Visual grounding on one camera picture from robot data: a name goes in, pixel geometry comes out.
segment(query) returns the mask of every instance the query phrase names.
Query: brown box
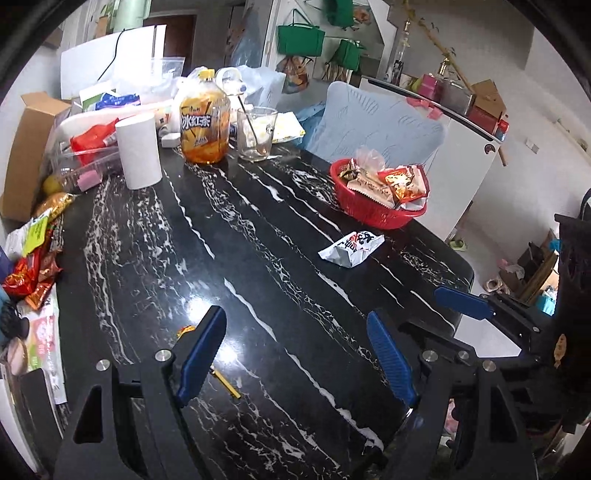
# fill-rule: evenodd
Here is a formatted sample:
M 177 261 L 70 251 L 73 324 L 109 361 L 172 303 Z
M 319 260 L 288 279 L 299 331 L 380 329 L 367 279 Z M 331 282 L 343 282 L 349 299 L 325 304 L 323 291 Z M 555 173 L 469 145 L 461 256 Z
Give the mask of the brown box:
M 100 17 L 96 22 L 95 38 L 101 38 L 107 35 L 107 26 L 109 17 Z
M 26 93 L 21 98 L 26 107 L 10 150 L 0 213 L 4 218 L 27 222 L 37 199 L 47 139 L 70 104 L 45 92 Z
M 499 120 L 507 111 L 507 107 L 503 103 L 503 99 L 496 89 L 495 82 L 492 80 L 485 80 L 472 85 L 476 93 L 476 100 L 474 106 L 477 106 L 486 113 L 492 115 Z

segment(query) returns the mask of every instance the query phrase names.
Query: chair backrest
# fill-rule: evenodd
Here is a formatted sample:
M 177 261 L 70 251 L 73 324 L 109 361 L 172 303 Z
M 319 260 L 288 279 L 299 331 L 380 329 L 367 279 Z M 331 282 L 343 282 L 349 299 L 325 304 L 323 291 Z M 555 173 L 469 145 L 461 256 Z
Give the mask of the chair backrest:
M 403 99 L 334 82 L 307 149 L 332 163 L 365 145 L 379 151 L 387 167 L 397 167 L 424 164 L 445 136 L 444 125 L 423 118 Z

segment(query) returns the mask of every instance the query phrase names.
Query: glass cup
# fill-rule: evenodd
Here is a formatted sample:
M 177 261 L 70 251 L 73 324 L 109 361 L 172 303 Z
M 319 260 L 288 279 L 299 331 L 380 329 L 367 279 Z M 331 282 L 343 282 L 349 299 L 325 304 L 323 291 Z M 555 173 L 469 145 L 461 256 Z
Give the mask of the glass cup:
M 266 160 L 273 145 L 277 110 L 256 106 L 246 113 L 238 110 L 237 117 L 238 156 L 251 162 Z

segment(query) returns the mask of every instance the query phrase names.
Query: red plastic basket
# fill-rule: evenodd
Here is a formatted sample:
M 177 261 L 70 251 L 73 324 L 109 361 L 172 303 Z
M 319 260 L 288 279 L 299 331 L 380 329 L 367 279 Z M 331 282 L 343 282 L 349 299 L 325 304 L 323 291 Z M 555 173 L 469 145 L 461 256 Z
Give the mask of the red plastic basket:
M 346 183 L 339 178 L 339 173 L 347 169 L 349 159 L 337 160 L 330 166 L 330 176 L 335 183 L 335 193 L 341 208 L 351 217 L 366 225 L 382 230 L 401 228 L 410 220 L 424 215 L 427 204 L 416 211 L 392 210 L 380 205 L 366 196 L 349 190 Z

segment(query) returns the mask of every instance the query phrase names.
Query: red snack bag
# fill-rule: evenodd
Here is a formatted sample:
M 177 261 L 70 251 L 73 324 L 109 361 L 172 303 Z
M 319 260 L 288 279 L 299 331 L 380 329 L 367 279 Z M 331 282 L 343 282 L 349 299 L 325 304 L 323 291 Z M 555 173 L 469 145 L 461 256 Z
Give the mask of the red snack bag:
M 90 127 L 82 135 L 72 137 L 70 139 L 72 151 L 84 152 L 86 150 L 95 150 L 97 148 L 105 148 L 115 145 L 117 143 L 115 124 L 118 121 L 119 119 L 116 118 L 110 124 L 95 125 Z M 95 153 L 86 153 L 78 155 L 78 158 L 83 165 L 88 165 L 95 159 L 95 155 Z
M 37 247 L 25 258 L 21 258 L 15 265 L 14 271 L 4 279 L 2 288 L 10 297 L 20 299 L 35 291 L 39 279 L 41 258 L 45 257 L 52 236 L 53 227 L 49 227 L 45 232 L 43 245 Z
M 412 202 L 429 195 L 429 183 L 422 165 L 387 168 L 378 178 L 390 187 L 398 203 Z
M 55 282 L 55 277 L 40 281 L 37 284 L 35 291 L 25 297 L 25 301 L 31 306 L 33 310 L 39 310 L 41 308 Z

